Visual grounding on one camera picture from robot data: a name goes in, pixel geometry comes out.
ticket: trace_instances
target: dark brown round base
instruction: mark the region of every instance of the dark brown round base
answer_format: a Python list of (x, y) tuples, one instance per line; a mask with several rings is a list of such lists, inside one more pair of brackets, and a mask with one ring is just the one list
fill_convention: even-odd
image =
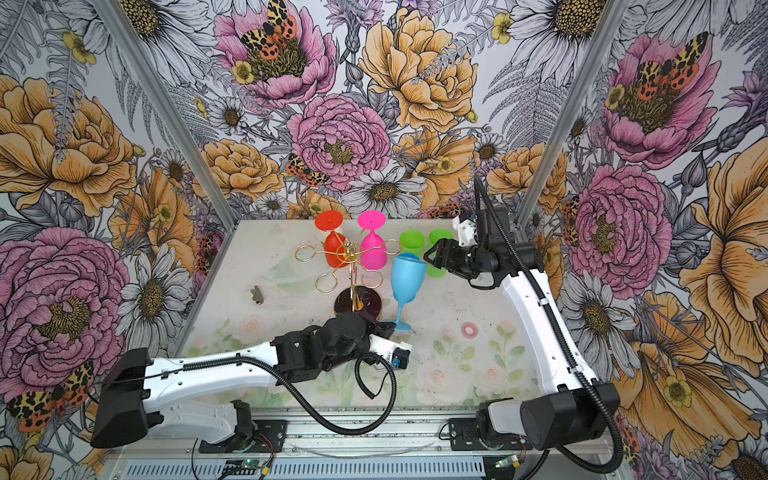
[[(380, 297), (375, 290), (370, 289), (367, 286), (358, 286), (355, 290), (357, 291), (358, 299), (355, 311), (360, 313), (363, 318), (375, 322), (382, 312), (382, 297)], [(336, 301), (333, 302), (333, 312), (338, 316), (342, 312), (351, 312), (352, 310), (352, 300), (349, 298), (349, 289), (345, 288), (336, 297)]]

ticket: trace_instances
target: painted green leaf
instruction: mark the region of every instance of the painted green leaf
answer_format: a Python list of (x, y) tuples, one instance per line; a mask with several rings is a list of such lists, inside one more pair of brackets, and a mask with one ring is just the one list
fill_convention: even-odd
[(435, 342), (432, 345), (435, 347), (435, 351), (439, 355), (445, 355), (445, 347), (442, 345), (442, 342), (440, 340), (435, 340)]
[(469, 360), (475, 356), (475, 347), (471, 346), (462, 352), (462, 360)]

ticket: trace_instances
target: gold wire stand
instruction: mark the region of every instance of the gold wire stand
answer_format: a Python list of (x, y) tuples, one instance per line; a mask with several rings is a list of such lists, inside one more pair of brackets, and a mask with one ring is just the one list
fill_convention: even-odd
[[(357, 240), (352, 242), (352, 241), (349, 241), (349, 239), (342, 240), (342, 237), (340, 237), (335, 230), (331, 230), (329, 235), (336, 235), (336, 239), (339, 241), (339, 243), (341, 243), (341, 245), (339, 245), (339, 248), (337, 248), (335, 252), (328, 252), (325, 250), (315, 250), (315, 247), (312, 245), (302, 245), (301, 247), (296, 249), (296, 252), (293, 255), (294, 258), (296, 258), (296, 260), (300, 262), (308, 262), (311, 259), (313, 259), (315, 255), (317, 255), (318, 253), (325, 253), (325, 254), (333, 255), (339, 262), (341, 262), (341, 264), (336, 268), (334, 268), (332, 272), (324, 273), (318, 276), (317, 280), (315, 280), (315, 288), (317, 289), (318, 292), (321, 292), (321, 293), (330, 293), (334, 291), (336, 287), (339, 285), (339, 277), (336, 276), (336, 271), (342, 268), (347, 268), (349, 270), (348, 272), (349, 300), (352, 303), (353, 312), (356, 312), (360, 310), (360, 308), (362, 308), (362, 307), (359, 308), (359, 306), (362, 305), (362, 302), (360, 302), (360, 299), (357, 295), (356, 288), (358, 285), (367, 286), (370, 289), (375, 289), (381, 286), (382, 283), (384, 283), (384, 276), (382, 275), (381, 272), (379, 272), (378, 270), (368, 270), (367, 268), (365, 268), (365, 266), (363, 266), (362, 263), (360, 263), (360, 259), (362, 258), (362, 255), (365, 252), (369, 252), (371, 250), (377, 250), (379, 248), (383, 248), (386, 251), (386, 254), (390, 256), (398, 255), (402, 251), (402, 245), (400, 245), (400, 242), (393, 238), (384, 240), (384, 243), (382, 243), (378, 247), (371, 247), (365, 250), (361, 250), (360, 237), (362, 236), (363, 232), (365, 232), (365, 230), (361, 230), (359, 235), (357, 236)], [(397, 245), (397, 251), (396, 252), (388, 251), (386, 248), (387, 242), (395, 242), (395, 244)], [(300, 257), (299, 253), (304, 249), (311, 249), (313, 251), (312, 255), (307, 258)], [(364, 273), (360, 275), (360, 282), (358, 282), (358, 277), (357, 277), (358, 268), (364, 270)], [(379, 275), (379, 282), (376, 285), (369, 285), (368, 283), (366, 283), (366, 273), (374, 273), (374, 272)], [(320, 282), (325, 276), (328, 276), (328, 275), (333, 275), (333, 279), (334, 279), (333, 286), (328, 290), (323, 290), (322, 288), (320, 288)]]

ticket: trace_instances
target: orange flower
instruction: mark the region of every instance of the orange flower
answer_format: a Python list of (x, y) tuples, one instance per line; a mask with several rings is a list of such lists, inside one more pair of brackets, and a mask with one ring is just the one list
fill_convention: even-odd
[(194, 268), (194, 229), (187, 201), (179, 197), (160, 168), (151, 180), (141, 176), (140, 193), (120, 197), (109, 218), (112, 246), (118, 250), (147, 251), (152, 261), (163, 243), (176, 247), (176, 260), (190, 272)]
[(696, 220), (714, 232), (710, 252), (680, 271), (690, 305), (707, 316), (707, 338), (724, 362), (752, 376), (768, 362), (768, 138), (734, 154), (709, 174), (709, 208)]
[[(525, 192), (531, 185), (533, 174), (541, 162), (544, 147), (544, 142), (541, 142), (530, 149), (520, 147), (517, 151), (510, 151), (506, 155), (502, 155), (499, 158), (502, 168), (491, 170), (488, 174), (488, 193), (504, 194), (505, 197), (511, 197), (517, 192)], [(538, 203), (549, 215), (554, 215), (563, 197), (565, 197), (565, 167), (567, 162), (568, 158), (561, 151), (538, 199)]]
[(480, 166), (475, 142), (471, 135), (460, 140), (455, 135), (446, 135), (440, 140), (431, 131), (417, 131), (400, 137), (400, 142), (392, 149), (403, 155), (406, 163), (418, 162), (411, 178), (426, 179), (426, 190), (419, 192), (423, 195), (423, 210), (444, 204), (461, 190), (461, 184), (472, 181), (470, 162)]
[(381, 22), (368, 31), (360, 67), (376, 80), (371, 90), (392, 91), (398, 99), (400, 126), (445, 133), (472, 109), (478, 66), (466, 55), (439, 73), (424, 74), (438, 55), (454, 47), (453, 34), (435, 30), (418, 10), (398, 10), (397, 25), (394, 34)]
[(344, 218), (349, 219), (349, 212), (337, 199), (329, 197), (327, 195), (320, 195), (314, 190), (308, 190), (306, 196), (299, 195), (297, 198), (299, 202), (299, 208), (288, 210), (288, 218), (316, 218), (322, 212), (329, 210), (335, 210), (340, 212)]
[[(722, 435), (725, 449), (715, 461), (728, 465), (739, 455), (737, 441), (757, 438), (760, 423), (752, 411), (729, 395), (733, 387), (722, 367), (704, 360), (712, 347), (704, 324), (687, 311), (672, 293), (647, 291), (638, 300), (641, 341), (631, 346), (641, 368), (633, 379), (620, 371), (614, 383), (621, 396), (619, 410), (635, 427), (662, 441), (673, 431), (672, 452), (690, 457), (712, 435)], [(681, 332), (670, 320), (682, 322)], [(747, 385), (736, 381), (742, 392)]]
[(90, 101), (78, 92), (74, 130), (55, 152), (51, 98), (60, 93), (42, 78), (28, 78), (22, 87), (0, 75), (0, 191), (26, 194), (18, 209), (37, 203), (47, 188), (67, 192), (96, 217), (116, 195), (136, 187), (134, 148), (96, 97)]
[(53, 454), (38, 451), (32, 446), (22, 458), (16, 447), (0, 447), (0, 478), (10, 480), (49, 480), (53, 476)]
[[(211, 142), (203, 147), (203, 157), (227, 198), (237, 192), (256, 200), (285, 187), (280, 165), (249, 144), (232, 140)], [(198, 196), (207, 196), (197, 178), (193, 189)]]
[(533, 239), (533, 244), (544, 261), (544, 269), (547, 272), (547, 276), (549, 276), (549, 287), (552, 290), (552, 296), (557, 300), (560, 296), (560, 290), (563, 288), (564, 261), (561, 251), (562, 241), (560, 237), (555, 235), (548, 235), (545, 238), (542, 233)]

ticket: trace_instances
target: white tabletop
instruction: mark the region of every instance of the white tabletop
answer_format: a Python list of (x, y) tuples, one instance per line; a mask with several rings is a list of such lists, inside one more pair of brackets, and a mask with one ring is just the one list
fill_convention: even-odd
[[(411, 229), (427, 236), (435, 228), (451, 229), (451, 222), (389, 220), (376, 232), (389, 239)], [(346, 220), (343, 232), (356, 238), (360, 228), (355, 220)], [(346, 274), (339, 275), (334, 292), (320, 293), (315, 289), (315, 277), (331, 271), (323, 256), (300, 265), (293, 259), (301, 245), (312, 244), (320, 250), (318, 233), (311, 220), (240, 223), (194, 320), (183, 354), (199, 356), (240, 349), (308, 325), (323, 325), (333, 317), (336, 295), (349, 286)], [(308, 280), (266, 281), (263, 273), (280, 261), (290, 262), (290, 266), (295, 262)], [(391, 271), (392, 257), (382, 269), (384, 283), (376, 289), (382, 297), (380, 320), (393, 319), (397, 314), (389, 284)], [(250, 289), (255, 285), (263, 294), (262, 305), (252, 300)], [(415, 300), (403, 310), (402, 319), (411, 324), (413, 331), (393, 337), (413, 345), (408, 369), (397, 373), (396, 405), (469, 408), (487, 399), (538, 396), (528, 339), (509, 310), (500, 291), (474, 290), (450, 273), (442, 278), (427, 276)], [(297, 388), (317, 407), (385, 405), (389, 382), (380, 396), (370, 400), (358, 388), (352, 367), (353, 362), (348, 362), (321, 373), (313, 381), (297, 384)], [(364, 366), (362, 377), (370, 389), (378, 390), (382, 373)], [(263, 409), (298, 406), (283, 387), (237, 389), (204, 400), (222, 403), (233, 399)]]

